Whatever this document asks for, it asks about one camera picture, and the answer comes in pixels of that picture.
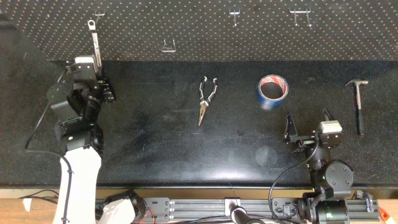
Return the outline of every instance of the hammer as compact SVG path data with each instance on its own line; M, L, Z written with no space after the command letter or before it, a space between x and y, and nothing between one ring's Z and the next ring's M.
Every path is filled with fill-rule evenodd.
M355 78L351 81L349 81L346 86L350 83L354 83L356 87L356 104L358 106L356 115L357 115L357 120L358 120L358 134L360 136L364 136L364 130L363 130L363 119L362 119L362 112L361 112L361 95L359 94L359 85L367 85L369 82L367 80L360 80L358 78Z

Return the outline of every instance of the pliers handle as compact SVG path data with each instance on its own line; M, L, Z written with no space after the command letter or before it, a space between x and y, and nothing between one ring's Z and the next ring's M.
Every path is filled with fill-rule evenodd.
M200 83L199 86L199 93L200 93L200 104L206 104L206 106L209 106L209 103L211 100L214 98L214 95L216 94L217 91L217 86L218 86L218 80L217 78L213 79L213 91L211 92L210 96L205 100L205 97L203 96L203 86L205 86L205 82L207 82L207 77L203 77L203 80Z

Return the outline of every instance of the blue tape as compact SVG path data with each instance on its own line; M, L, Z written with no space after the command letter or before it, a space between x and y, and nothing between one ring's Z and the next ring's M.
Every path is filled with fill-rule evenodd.
M276 83L280 86L280 89L283 92L283 94L280 98L278 98L278 99L268 98L261 91L261 86L265 85L266 83L270 83L270 82ZM257 95L259 97L261 108L263 108L265 110L270 110L270 109L273 109L274 107L280 105L284 101L288 92L289 92L289 86L288 86L286 80L278 75L264 76L260 80L259 85L257 87Z

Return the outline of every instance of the roll of tape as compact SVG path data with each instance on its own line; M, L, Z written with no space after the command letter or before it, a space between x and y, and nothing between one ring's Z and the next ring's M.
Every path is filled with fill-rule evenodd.
M289 92L289 86L284 78L267 75L260 80L257 92L261 108L270 110L283 102Z

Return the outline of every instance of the pliers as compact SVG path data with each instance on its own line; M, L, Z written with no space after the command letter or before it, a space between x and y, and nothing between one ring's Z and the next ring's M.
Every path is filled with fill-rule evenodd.
M206 108L209 106L209 103L213 99L214 95L216 94L217 90L217 85L218 85L218 80L217 78L213 79L213 91L211 92L210 96L205 100L205 97L203 96L203 86L205 85L205 82L207 81L207 77L203 77L203 80L200 83L199 86L199 94L200 94L200 114L199 114L199 126L200 123L205 115Z

